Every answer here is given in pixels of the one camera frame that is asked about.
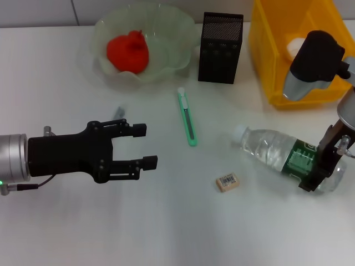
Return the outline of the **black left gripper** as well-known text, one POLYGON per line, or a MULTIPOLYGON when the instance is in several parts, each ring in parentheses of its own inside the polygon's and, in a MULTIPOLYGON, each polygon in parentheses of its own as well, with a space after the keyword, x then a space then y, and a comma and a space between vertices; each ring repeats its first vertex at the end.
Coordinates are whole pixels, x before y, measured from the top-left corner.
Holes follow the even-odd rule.
POLYGON ((146 124, 130 125, 126 119, 89 122, 77 134, 28 139, 28 167, 32 177, 84 172, 96 183, 109 180, 138 180, 140 171, 155 170, 157 156, 133 160, 113 160, 111 139, 144 137, 146 124))

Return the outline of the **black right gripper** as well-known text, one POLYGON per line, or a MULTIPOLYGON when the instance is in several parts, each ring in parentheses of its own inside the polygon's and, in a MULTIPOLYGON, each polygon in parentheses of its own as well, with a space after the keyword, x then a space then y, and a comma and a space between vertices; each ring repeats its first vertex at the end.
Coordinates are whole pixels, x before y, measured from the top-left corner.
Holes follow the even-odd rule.
POLYGON ((341 120, 329 126, 318 145, 318 166, 314 166, 310 173, 301 177, 299 188, 307 192, 314 191, 325 178, 331 176, 341 158, 335 145, 346 133, 349 133, 348 127, 341 120))

